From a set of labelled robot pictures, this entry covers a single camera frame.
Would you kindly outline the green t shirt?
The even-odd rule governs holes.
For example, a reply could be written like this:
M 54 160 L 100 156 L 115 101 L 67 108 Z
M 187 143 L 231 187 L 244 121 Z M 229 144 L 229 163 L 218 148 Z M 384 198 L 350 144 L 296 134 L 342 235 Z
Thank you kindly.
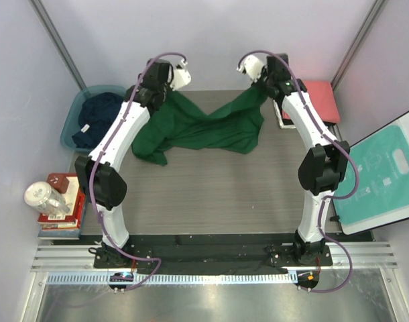
M 258 145 L 266 100 L 266 94 L 251 87 L 206 114 L 182 93 L 173 92 L 140 129 L 131 150 L 136 158 L 160 166 L 167 165 L 165 152 L 173 147 L 248 154 Z

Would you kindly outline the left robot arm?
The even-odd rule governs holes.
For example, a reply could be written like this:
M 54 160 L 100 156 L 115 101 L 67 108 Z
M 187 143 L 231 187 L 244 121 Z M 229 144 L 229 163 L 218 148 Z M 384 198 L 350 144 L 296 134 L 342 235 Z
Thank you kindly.
M 74 163 L 80 188 L 102 230 L 100 245 L 89 248 L 95 257 L 94 268 L 127 268 L 139 261 L 125 226 L 122 203 L 127 183 L 119 171 L 133 140 L 168 95 L 191 82 L 187 66 L 185 58 L 177 64 L 164 55 L 149 59 L 145 70 L 126 90 L 116 118 L 101 141 Z

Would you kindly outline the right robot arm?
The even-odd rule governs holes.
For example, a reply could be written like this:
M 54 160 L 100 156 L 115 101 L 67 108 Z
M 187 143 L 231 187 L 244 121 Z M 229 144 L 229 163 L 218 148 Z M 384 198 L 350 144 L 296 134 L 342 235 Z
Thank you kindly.
M 304 142 L 306 155 L 298 169 L 304 208 L 292 255 L 298 264 L 313 265 L 325 252 L 323 225 L 329 202 L 345 177 L 349 144 L 338 142 L 325 126 L 304 82 L 290 72 L 287 56 L 256 59 L 247 73 L 289 115 Z

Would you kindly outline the stack of red books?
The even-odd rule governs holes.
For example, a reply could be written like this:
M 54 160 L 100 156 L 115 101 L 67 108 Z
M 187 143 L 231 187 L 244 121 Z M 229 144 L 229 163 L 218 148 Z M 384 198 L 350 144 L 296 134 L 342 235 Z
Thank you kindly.
M 69 186 L 64 194 L 70 208 L 67 214 L 40 215 L 38 238 L 42 240 L 78 240 L 81 236 L 81 225 L 86 212 L 86 195 L 81 191 L 75 173 L 67 173 Z

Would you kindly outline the folded red t shirt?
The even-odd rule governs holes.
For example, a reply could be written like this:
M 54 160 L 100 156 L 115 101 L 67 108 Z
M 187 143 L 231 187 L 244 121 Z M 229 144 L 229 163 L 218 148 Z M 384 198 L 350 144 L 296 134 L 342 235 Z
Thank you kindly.
M 299 85 L 306 87 L 311 103 L 326 126 L 334 126 L 341 120 L 330 82 L 325 80 L 299 80 Z M 282 129 L 294 129 L 290 116 L 279 106 L 278 122 Z

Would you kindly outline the blue plastic basket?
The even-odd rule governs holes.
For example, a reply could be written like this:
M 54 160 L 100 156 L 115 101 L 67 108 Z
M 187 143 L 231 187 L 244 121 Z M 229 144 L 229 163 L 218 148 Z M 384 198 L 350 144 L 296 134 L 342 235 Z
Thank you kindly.
M 84 101 L 90 97 L 105 92 L 115 93 L 124 98 L 126 89 L 117 85 L 94 85 L 81 90 L 75 96 L 60 134 L 60 143 L 63 148 L 85 154 L 92 151 L 92 149 L 77 148 L 72 140 L 72 136 L 80 129 L 80 126 L 78 125 L 78 116 Z

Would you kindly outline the navy blue t shirt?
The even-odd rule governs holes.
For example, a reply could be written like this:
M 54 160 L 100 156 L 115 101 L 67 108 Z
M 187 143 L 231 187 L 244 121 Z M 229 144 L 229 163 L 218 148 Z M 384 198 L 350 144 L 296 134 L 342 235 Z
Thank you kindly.
M 78 116 L 80 129 L 72 136 L 76 147 L 96 148 L 118 116 L 122 103 L 121 95 L 110 92 L 86 99 Z

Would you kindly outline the small dark red box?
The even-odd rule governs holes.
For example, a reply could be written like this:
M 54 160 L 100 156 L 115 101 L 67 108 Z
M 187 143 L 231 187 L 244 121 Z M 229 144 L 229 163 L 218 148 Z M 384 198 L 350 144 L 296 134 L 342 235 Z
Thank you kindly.
M 67 173 L 50 173 L 46 182 L 60 194 L 64 194 L 69 186 Z

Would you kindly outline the teal folding board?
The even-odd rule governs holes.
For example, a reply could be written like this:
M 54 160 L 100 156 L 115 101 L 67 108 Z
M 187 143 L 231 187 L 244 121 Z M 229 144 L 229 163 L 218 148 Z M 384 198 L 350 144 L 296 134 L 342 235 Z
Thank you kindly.
M 359 187 L 334 202 L 346 235 L 409 219 L 409 112 L 357 142 Z

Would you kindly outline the clear plastic jar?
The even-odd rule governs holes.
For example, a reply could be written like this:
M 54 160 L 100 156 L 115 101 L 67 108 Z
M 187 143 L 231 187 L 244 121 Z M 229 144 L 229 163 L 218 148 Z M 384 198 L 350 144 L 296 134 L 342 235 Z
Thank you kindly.
M 28 186 L 24 192 L 24 201 L 44 215 L 67 214 L 70 212 L 64 196 L 44 181 L 35 182 Z

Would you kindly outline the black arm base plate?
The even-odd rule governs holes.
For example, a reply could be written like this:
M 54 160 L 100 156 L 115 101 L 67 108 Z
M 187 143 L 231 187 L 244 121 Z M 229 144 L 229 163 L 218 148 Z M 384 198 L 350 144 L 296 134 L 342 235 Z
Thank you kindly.
M 102 252 L 129 260 L 160 258 L 164 265 L 193 262 L 260 262 L 273 267 L 332 266 L 324 239 L 303 242 L 298 234 L 131 235 L 124 246 L 103 243 Z

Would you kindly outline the aluminium rail frame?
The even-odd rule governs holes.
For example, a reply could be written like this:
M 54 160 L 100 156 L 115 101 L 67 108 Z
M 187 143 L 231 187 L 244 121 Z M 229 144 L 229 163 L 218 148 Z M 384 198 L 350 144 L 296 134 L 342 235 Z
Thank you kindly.
M 397 268 L 395 255 L 387 242 L 347 242 L 343 244 L 351 257 L 354 268 Z M 32 272 L 69 272 L 99 269 L 95 255 L 89 252 L 89 245 L 39 246 L 30 270 Z M 163 263 L 196 264 L 199 268 L 236 267 L 243 264 L 255 266 L 264 263 L 262 259 L 237 260 L 164 260 Z M 330 243 L 329 250 L 320 260 L 322 269 L 348 269 L 347 254 L 336 244 Z

